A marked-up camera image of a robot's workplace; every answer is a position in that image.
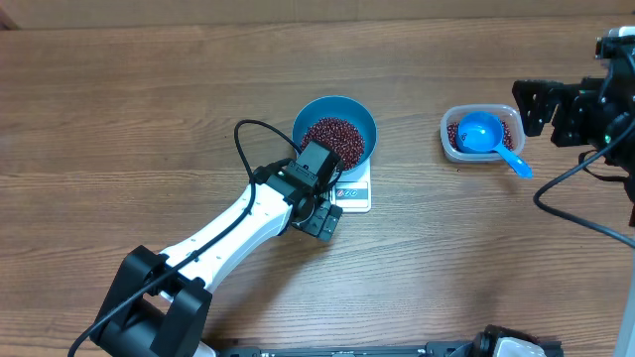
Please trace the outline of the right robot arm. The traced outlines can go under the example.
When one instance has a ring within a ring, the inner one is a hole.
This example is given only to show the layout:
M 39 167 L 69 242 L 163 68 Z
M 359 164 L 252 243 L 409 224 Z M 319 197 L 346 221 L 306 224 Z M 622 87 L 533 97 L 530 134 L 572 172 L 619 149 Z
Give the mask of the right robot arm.
M 523 132 L 540 135 L 553 125 L 551 141 L 559 148 L 588 146 L 573 168 L 541 186 L 533 196 L 541 210 L 609 237 L 628 248 L 634 238 L 544 201 L 546 193 L 575 174 L 586 173 L 623 189 L 634 202 L 634 80 L 608 75 L 576 84 L 549 80 L 517 80 L 512 94 L 520 110 Z

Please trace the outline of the blue plastic scoop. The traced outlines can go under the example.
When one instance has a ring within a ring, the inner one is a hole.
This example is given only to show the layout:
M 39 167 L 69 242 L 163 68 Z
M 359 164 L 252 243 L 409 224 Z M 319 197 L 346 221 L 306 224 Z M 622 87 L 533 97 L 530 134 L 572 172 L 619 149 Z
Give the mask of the blue plastic scoop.
M 497 153 L 522 179 L 531 179 L 531 167 L 504 145 L 505 130 L 501 121 L 488 112 L 467 114 L 458 124 L 456 143 L 465 153 Z

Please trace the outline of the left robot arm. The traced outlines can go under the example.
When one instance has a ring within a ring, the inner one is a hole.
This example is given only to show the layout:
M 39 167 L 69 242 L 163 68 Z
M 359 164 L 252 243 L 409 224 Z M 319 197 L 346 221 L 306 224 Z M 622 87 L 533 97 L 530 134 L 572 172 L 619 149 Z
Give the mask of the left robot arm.
M 220 283 L 251 252 L 294 227 L 331 238 L 341 208 L 325 194 L 341 158 L 310 142 L 296 159 L 258 168 L 241 196 L 192 237 L 122 261 L 88 338 L 111 356 L 212 356 L 201 338 Z

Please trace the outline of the blue bowl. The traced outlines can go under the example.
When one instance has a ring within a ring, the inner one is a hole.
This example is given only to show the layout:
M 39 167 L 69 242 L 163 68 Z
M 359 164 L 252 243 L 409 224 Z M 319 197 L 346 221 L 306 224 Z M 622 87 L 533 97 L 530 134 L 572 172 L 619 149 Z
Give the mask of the blue bowl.
M 349 97 L 340 95 L 325 96 L 307 104 L 295 119 L 292 129 L 293 141 L 298 146 L 301 146 L 302 139 L 308 129 L 324 117 L 335 117 L 350 122 L 358 129 L 365 140 L 364 154 L 353 169 L 369 160 L 377 143 L 378 130 L 376 122 L 366 107 Z

